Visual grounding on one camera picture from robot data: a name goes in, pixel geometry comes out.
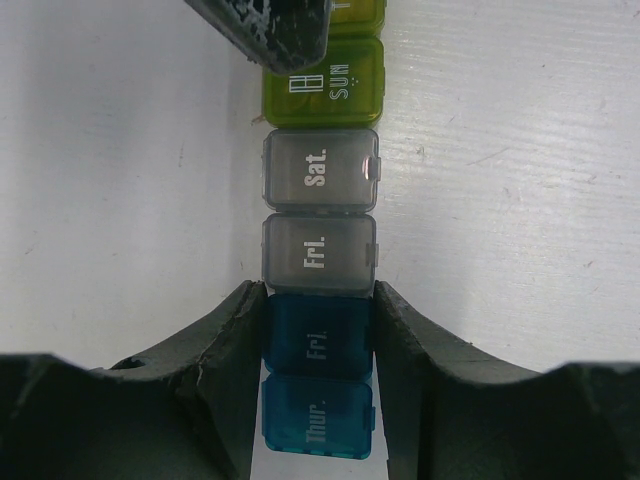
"white wooden surface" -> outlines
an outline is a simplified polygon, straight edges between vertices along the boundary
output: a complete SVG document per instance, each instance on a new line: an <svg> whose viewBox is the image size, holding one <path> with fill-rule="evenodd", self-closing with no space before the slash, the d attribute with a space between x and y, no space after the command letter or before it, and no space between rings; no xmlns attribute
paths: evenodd
<svg viewBox="0 0 640 480"><path fill-rule="evenodd" d="M640 360L640 0L389 2L378 277L523 366ZM0 2L0 351L111 365L259 278L260 71L179 0ZM272 454L254 477L385 478Z"/></svg>

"pill organizer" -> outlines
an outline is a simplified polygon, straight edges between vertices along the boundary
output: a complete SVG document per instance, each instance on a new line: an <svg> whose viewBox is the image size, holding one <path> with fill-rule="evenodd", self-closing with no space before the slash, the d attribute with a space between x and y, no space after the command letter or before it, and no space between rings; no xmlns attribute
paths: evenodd
<svg viewBox="0 0 640 480"><path fill-rule="evenodd" d="M262 384L262 434L272 450L364 459L374 428L364 383L271 375Z"/></svg>
<svg viewBox="0 0 640 480"><path fill-rule="evenodd" d="M330 38L325 58L263 77L263 114L276 127L367 127L382 115L384 51L376 37Z"/></svg>
<svg viewBox="0 0 640 480"><path fill-rule="evenodd" d="M373 130L275 130L264 142L263 197L280 212L365 213L376 204Z"/></svg>
<svg viewBox="0 0 640 480"><path fill-rule="evenodd" d="M384 26L386 0L334 0L329 35L376 35Z"/></svg>
<svg viewBox="0 0 640 480"><path fill-rule="evenodd" d="M368 215L271 215L263 224L262 275L275 293L366 297L378 248Z"/></svg>
<svg viewBox="0 0 640 480"><path fill-rule="evenodd" d="M271 372L366 380L371 376L371 300L272 295L264 360Z"/></svg>

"cracked black material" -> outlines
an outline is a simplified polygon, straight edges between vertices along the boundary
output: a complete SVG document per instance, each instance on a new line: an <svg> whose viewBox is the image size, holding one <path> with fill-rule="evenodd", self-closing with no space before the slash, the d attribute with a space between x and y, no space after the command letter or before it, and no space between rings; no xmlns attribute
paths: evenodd
<svg viewBox="0 0 640 480"><path fill-rule="evenodd" d="M111 370L0 357L0 478L248 479L265 301L245 282Z"/></svg>
<svg viewBox="0 0 640 480"><path fill-rule="evenodd" d="M390 480L640 478L640 365L536 374L374 293Z"/></svg>
<svg viewBox="0 0 640 480"><path fill-rule="evenodd" d="M186 0L249 60L276 74L324 57L331 0Z"/></svg>
<svg viewBox="0 0 640 480"><path fill-rule="evenodd" d="M0 356L0 479L248 479L266 300L245 282L110 370ZM374 303L391 480L640 478L640 365L536 374L435 325L386 283Z"/></svg>

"green pill box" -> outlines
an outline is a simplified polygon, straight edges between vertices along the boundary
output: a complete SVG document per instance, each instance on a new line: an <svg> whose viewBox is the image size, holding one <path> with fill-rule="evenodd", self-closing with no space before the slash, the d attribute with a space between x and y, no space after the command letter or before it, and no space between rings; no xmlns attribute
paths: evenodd
<svg viewBox="0 0 640 480"><path fill-rule="evenodd" d="M382 115L383 97L380 40L331 38L315 67L288 76L265 71L262 110L275 127L370 127Z"/></svg>
<svg viewBox="0 0 640 480"><path fill-rule="evenodd" d="M377 35L384 26L386 0L334 0L329 35Z"/></svg>

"gray pill box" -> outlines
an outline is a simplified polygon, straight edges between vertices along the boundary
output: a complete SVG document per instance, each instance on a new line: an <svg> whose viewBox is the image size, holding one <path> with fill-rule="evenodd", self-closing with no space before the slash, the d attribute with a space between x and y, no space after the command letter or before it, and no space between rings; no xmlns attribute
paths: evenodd
<svg viewBox="0 0 640 480"><path fill-rule="evenodd" d="M263 162L263 196L279 212L365 213L376 204L373 130L275 130Z"/></svg>
<svg viewBox="0 0 640 480"><path fill-rule="evenodd" d="M274 214L264 222L262 275L276 293L366 297L378 248L368 215Z"/></svg>

